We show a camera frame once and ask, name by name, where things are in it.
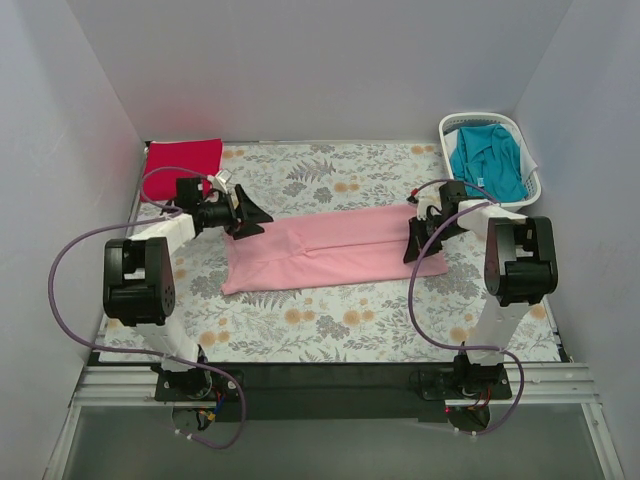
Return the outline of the pink t shirt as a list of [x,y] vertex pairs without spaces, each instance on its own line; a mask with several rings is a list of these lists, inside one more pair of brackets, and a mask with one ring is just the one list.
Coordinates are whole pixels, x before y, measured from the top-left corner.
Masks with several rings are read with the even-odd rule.
[[284,218],[226,241],[225,295],[407,279],[415,209],[391,205]]

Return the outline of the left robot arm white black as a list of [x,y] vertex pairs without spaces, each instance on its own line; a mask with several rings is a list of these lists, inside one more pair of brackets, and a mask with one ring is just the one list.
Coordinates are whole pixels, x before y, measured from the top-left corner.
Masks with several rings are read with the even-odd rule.
[[183,323],[172,316],[176,290],[171,255],[203,230],[221,227],[227,237],[241,240],[265,232],[271,215],[257,206],[239,184],[227,187],[228,175],[185,177],[175,181],[171,205],[180,214],[124,239],[113,239],[104,250],[103,307],[109,318],[140,334],[160,354],[158,375],[166,385],[193,400],[213,389],[212,373],[202,347]]

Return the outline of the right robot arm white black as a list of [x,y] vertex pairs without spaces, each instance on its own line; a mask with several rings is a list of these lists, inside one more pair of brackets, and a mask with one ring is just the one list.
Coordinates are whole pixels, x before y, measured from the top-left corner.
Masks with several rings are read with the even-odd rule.
[[413,374],[425,400],[469,399],[474,407],[491,399],[508,399],[511,388],[504,366],[515,360],[508,351],[518,325],[558,284],[558,267],[549,218],[510,212],[483,188],[441,179],[440,203],[431,204],[415,188],[407,200],[416,208],[409,221],[404,262],[418,271],[445,241],[474,232],[485,241],[484,283],[487,298],[475,330],[457,345],[430,339],[453,352],[454,359]]

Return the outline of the folded red t shirt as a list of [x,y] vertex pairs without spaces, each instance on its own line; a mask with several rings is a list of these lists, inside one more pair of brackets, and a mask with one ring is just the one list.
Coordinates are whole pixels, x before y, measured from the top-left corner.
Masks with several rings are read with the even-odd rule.
[[151,142],[144,175],[161,167],[171,167],[144,182],[147,197],[156,202],[176,196],[176,180],[194,177],[193,172],[215,175],[220,169],[224,144],[221,139],[184,142]]

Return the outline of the teal t shirt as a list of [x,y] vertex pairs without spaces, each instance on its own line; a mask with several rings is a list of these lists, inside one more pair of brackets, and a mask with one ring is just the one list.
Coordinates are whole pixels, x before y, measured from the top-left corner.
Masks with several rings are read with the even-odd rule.
[[453,177],[474,184],[499,202],[526,198],[520,147],[500,124],[462,127],[449,156]]

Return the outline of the floral table mat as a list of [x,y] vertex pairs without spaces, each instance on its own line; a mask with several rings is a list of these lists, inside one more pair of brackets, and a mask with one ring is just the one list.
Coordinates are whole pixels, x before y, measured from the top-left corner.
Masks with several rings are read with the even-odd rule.
[[[226,145],[222,165],[272,217],[437,199],[436,144]],[[445,275],[418,281],[407,316],[404,280],[226,296],[224,238],[207,230],[173,256],[176,318],[214,362],[447,361],[475,329],[486,296],[484,242],[445,245]]]

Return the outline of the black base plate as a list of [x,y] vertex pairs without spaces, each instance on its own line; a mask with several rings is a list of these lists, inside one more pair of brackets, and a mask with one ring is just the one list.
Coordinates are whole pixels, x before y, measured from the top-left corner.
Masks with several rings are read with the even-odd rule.
[[454,371],[436,363],[226,363],[245,394],[247,419],[417,419],[444,423],[445,403],[509,400],[517,387],[502,367]]

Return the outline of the aluminium frame rail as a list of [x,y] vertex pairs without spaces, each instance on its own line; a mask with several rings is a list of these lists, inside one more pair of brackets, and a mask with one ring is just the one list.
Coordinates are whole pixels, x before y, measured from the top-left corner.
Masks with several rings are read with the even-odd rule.
[[[603,414],[602,398],[593,375],[583,363],[527,362],[520,404],[578,404],[606,479],[622,479],[624,472]],[[155,404],[156,375],[142,364],[87,366],[71,396],[69,413],[44,477],[60,479],[83,407],[150,407]]]

